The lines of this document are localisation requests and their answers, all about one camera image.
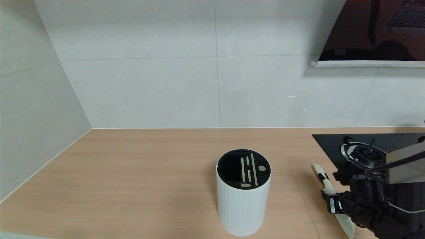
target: wooden countertop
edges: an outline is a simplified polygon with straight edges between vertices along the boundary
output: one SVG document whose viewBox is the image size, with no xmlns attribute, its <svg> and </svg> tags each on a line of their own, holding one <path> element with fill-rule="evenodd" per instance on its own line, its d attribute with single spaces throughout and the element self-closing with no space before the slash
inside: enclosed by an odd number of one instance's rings
<svg viewBox="0 0 425 239">
<path fill-rule="evenodd" d="M 311 134 L 395 132 L 425 129 L 91 130 L 1 204 L 1 231 L 55 239 L 236 238 L 218 218 L 215 164 L 232 149 L 249 148 L 270 161 L 272 182 L 264 223 L 248 238 L 346 238 L 310 165 L 336 168 Z M 375 237 L 357 227 L 356 238 Z"/>
</svg>

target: white spatula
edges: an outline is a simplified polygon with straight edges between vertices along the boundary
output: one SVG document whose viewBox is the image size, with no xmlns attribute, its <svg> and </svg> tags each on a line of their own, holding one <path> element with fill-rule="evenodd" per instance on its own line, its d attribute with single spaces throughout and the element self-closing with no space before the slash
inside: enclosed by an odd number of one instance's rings
<svg viewBox="0 0 425 239">
<path fill-rule="evenodd" d="M 315 165 L 312 165 L 312 168 L 314 169 L 317 175 L 319 174 L 322 175 L 322 177 L 319 178 L 319 179 L 323 179 L 322 183 L 325 185 L 325 188 L 323 188 L 322 191 L 328 195 L 336 194 L 337 192 L 334 190 L 334 187 L 332 186 L 331 181 L 329 181 L 329 178 L 327 174 L 325 173 L 325 171 L 322 169 L 322 167 L 320 167 L 320 165 L 315 164 Z M 341 225 L 342 229 L 349 237 L 349 239 L 353 239 L 356 225 L 354 224 L 354 222 L 351 221 L 351 218 L 345 214 L 335 214 L 335 216 L 339 224 Z"/>
</svg>

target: tile grout line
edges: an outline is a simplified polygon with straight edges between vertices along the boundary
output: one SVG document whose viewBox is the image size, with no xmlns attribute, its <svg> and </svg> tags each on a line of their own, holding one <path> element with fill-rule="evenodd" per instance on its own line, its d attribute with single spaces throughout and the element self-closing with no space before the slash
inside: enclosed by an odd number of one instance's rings
<svg viewBox="0 0 425 239">
<path fill-rule="evenodd" d="M 0 78 L 2 78 L 2 77 L 6 77 L 6 76 L 10 76 L 10 75 L 13 75 L 13 74 L 16 74 L 16 73 L 20 73 L 20 72 L 23 72 L 23 71 L 29 71 L 29 70 L 32 70 L 32 69 L 35 69 L 35 68 L 39 68 L 39 67 L 42 67 L 42 66 L 55 64 L 55 63 L 58 63 L 58 62 L 60 62 L 60 61 L 58 60 L 58 61 L 51 62 L 51 63 L 47 63 L 47 64 L 44 64 L 44 65 L 39 65 L 39 66 L 32 67 L 32 68 L 28 68 L 28 69 L 25 69 L 25 70 L 21 70 L 21 71 L 13 72 L 13 73 L 10 73 L 10 74 L 4 75 L 4 76 L 0 76 Z"/>
<path fill-rule="evenodd" d="M 314 221 L 314 219 L 313 219 L 312 213 L 310 212 L 310 209 L 309 209 L 309 207 L 307 206 L 306 199 L 304 198 L 304 194 L 303 194 L 303 192 L 301 191 L 301 188 L 300 188 L 300 186 L 299 186 L 299 184 L 298 184 L 298 182 L 297 182 L 297 180 L 296 180 L 296 178 L 295 178 L 294 171 L 292 170 L 291 164 L 289 163 L 289 160 L 287 159 L 287 156 L 285 155 L 285 151 L 283 150 L 282 143 L 281 143 L 281 141 L 280 141 L 280 139 L 279 139 L 279 136 L 278 136 L 278 134 L 277 134 L 276 129 L 274 129 L 274 130 L 273 130 L 273 133 L 274 133 L 274 136 L 275 136 L 276 140 L 277 140 L 277 141 L 278 141 L 278 143 L 279 143 L 280 149 L 282 150 L 282 154 L 283 154 L 283 156 L 285 157 L 286 163 L 288 164 L 289 169 L 291 170 L 292 177 L 293 177 L 293 179 L 294 179 L 295 185 L 296 185 L 296 186 L 297 186 L 297 188 L 298 188 L 298 191 L 299 191 L 299 192 L 300 192 L 300 194 L 301 194 L 301 197 L 303 198 L 304 205 L 305 205 L 305 207 L 306 207 L 307 211 L 309 212 L 310 219 L 312 220 L 313 225 L 314 225 L 314 228 L 316 229 L 317 238 L 318 238 L 318 239 L 321 239 L 320 234 L 319 234 L 319 231 L 317 230 L 316 223 L 315 223 L 315 221 Z"/>
<path fill-rule="evenodd" d="M 214 30 L 215 30 L 215 60 L 217 68 L 217 92 L 218 92 L 218 119 L 221 128 L 221 105 L 220 105 L 220 80 L 218 77 L 218 47 L 217 47 L 217 18 L 215 17 L 215 0 L 214 3 Z"/>
<path fill-rule="evenodd" d="M 154 59 L 196 59 L 196 58 L 226 58 L 226 57 L 302 57 L 302 56 L 320 56 L 315 54 L 308 55 L 252 55 L 252 56 L 218 56 L 217 52 L 217 36 L 215 37 L 216 56 L 213 57 L 139 57 L 139 58 L 110 58 L 110 59 L 85 59 L 85 60 L 61 60 L 60 62 L 73 61 L 91 61 L 91 60 L 154 60 Z"/>
<path fill-rule="evenodd" d="M 363 103 L 363 105 L 362 105 L 362 108 L 360 109 L 359 116 L 357 117 L 357 120 L 356 120 L 356 122 L 354 123 L 354 127 L 357 127 L 357 123 L 359 122 L 360 116 L 362 115 L 362 112 L 363 112 L 363 108 L 365 107 L 366 102 L 368 101 L 369 96 L 370 96 L 370 94 L 371 94 L 371 92 L 372 92 L 373 85 L 374 85 L 374 83 L 375 83 L 376 78 L 378 77 L 378 73 L 379 73 L 379 70 L 380 70 L 380 69 L 381 69 L 381 67 L 378 67 L 378 70 L 376 71 L 375 78 L 374 78 L 374 79 L 373 79 L 373 81 L 372 81 L 372 84 L 371 84 L 371 87 L 370 87 L 370 89 L 369 89 L 368 95 L 366 96 L 366 99 L 365 99 L 365 101 L 364 101 L 364 103 Z"/>
<path fill-rule="evenodd" d="M 30 178 L 32 178 L 35 174 L 37 174 L 40 170 L 42 170 L 47 164 L 52 162 L 55 158 L 57 158 L 60 154 L 62 154 L 65 150 L 67 150 L 69 147 L 71 147 L 73 144 L 75 144 L 78 140 L 83 138 L 86 134 L 88 134 L 92 128 L 90 128 L 87 132 L 82 134 L 80 137 L 78 137 L 75 141 L 73 141 L 70 145 L 68 145 L 66 148 L 64 148 L 62 151 L 60 151 L 55 157 L 53 157 L 51 160 L 49 160 L 45 165 L 40 167 L 35 173 L 33 173 L 30 177 L 28 177 L 23 183 L 21 183 L 19 186 L 17 186 L 9 195 L 7 195 L 3 200 L 0 201 L 0 204 L 3 203 L 10 195 L 12 195 L 16 190 L 18 190 L 22 185 L 24 185 Z"/>
</svg>

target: knife block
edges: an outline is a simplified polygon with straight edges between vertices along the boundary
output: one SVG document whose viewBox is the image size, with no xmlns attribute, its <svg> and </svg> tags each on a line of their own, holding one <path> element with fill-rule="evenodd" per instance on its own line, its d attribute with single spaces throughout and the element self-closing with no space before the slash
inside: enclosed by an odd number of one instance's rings
<svg viewBox="0 0 425 239">
<path fill-rule="evenodd" d="M 271 168 L 261 154 L 237 149 L 224 154 L 216 166 L 218 215 L 235 236 L 249 236 L 263 224 Z"/>
</svg>

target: gas burner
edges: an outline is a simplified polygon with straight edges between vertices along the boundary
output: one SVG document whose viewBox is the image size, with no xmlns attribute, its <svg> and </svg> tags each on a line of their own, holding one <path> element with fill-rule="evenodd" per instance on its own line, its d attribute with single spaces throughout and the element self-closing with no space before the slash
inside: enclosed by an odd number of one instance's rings
<svg viewBox="0 0 425 239">
<path fill-rule="evenodd" d="M 373 141 L 370 144 L 365 144 L 349 142 L 348 139 L 351 138 L 344 138 L 341 153 L 354 166 L 366 170 L 386 163 L 387 152 L 372 146 Z"/>
</svg>

